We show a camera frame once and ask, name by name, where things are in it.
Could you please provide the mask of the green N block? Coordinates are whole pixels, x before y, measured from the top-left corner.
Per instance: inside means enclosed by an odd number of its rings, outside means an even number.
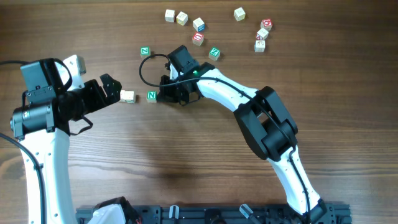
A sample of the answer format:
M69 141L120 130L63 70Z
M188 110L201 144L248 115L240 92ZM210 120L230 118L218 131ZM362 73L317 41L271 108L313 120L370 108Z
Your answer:
M146 94L146 100L148 103L157 103L157 92L148 91Z

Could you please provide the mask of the white block green side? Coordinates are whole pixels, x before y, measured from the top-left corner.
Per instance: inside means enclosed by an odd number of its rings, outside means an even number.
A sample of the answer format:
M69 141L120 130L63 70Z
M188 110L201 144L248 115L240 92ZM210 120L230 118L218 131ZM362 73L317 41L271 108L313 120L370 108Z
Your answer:
M136 102L136 94L134 91L125 91L123 94L124 101L126 103L135 103Z

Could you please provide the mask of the white block dotted face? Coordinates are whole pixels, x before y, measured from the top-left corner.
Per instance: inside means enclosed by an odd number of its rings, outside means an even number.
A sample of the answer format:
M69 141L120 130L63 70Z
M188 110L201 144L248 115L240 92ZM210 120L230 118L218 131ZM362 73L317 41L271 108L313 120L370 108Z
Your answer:
M120 102L125 102L126 101L125 100L125 94L126 94L125 90L121 90L120 91Z

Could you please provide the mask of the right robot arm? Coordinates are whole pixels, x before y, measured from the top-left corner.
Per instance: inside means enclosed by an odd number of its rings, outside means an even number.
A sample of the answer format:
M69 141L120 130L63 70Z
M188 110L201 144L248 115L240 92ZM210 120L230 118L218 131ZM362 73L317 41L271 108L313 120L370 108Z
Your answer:
M199 64L181 45L167 56L170 75L160 81L161 100L190 103L190 94L217 101L233 112L246 144L275 170L288 205L307 223L326 213L299 158L298 127L278 94L269 86L261 90L240 85L210 63Z

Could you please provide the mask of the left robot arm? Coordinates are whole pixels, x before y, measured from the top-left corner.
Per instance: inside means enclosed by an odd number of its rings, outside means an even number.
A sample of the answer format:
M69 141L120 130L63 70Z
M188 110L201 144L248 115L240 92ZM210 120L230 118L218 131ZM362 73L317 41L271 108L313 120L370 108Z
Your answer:
M120 100L122 85L110 75L84 82L83 57L22 62L26 91L10 126L24 158L29 223L76 223L68 174L69 122Z

